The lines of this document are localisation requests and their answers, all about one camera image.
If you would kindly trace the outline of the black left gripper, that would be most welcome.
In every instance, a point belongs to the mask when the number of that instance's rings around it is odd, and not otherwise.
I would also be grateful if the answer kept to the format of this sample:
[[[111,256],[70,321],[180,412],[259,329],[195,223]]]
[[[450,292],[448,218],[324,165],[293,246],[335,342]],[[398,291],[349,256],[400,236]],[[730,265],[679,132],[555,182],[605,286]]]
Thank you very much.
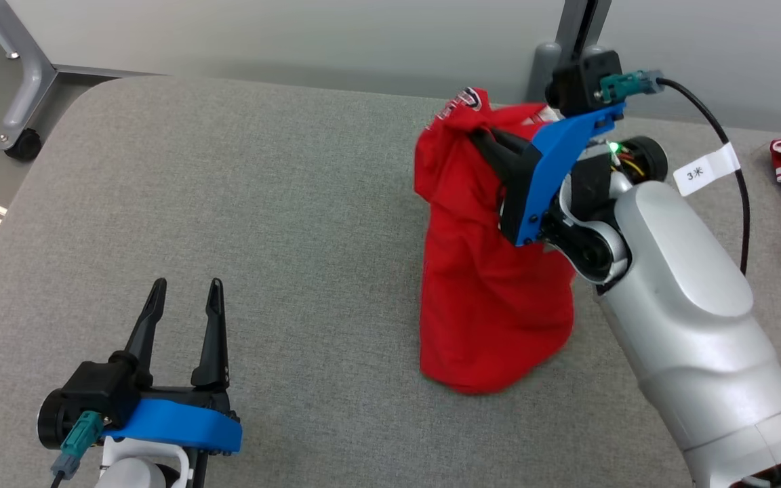
[[[207,325],[198,367],[193,370],[193,387],[151,387],[154,377],[150,365],[154,352],[156,325],[163,316],[167,293],[167,280],[158,278],[151,287],[142,311],[128,338],[125,348],[111,355],[111,362],[122,362],[130,367],[134,383],[142,399],[163,399],[191,407],[201,407],[233,415],[227,391],[202,390],[226,389],[230,385],[228,367],[228,344],[226,330],[225,296],[223,283],[219,278],[211,281],[205,314]]]

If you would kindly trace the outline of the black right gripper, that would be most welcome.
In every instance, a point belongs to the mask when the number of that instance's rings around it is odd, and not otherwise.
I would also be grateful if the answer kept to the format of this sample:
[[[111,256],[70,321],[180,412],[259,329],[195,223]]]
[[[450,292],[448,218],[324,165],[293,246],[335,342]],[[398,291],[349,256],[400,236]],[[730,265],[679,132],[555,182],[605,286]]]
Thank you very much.
[[[527,210],[530,186],[542,152],[532,137],[498,129],[476,129],[469,142],[493,169],[505,189],[500,217],[502,234],[515,246],[532,241],[527,226],[532,216]]]

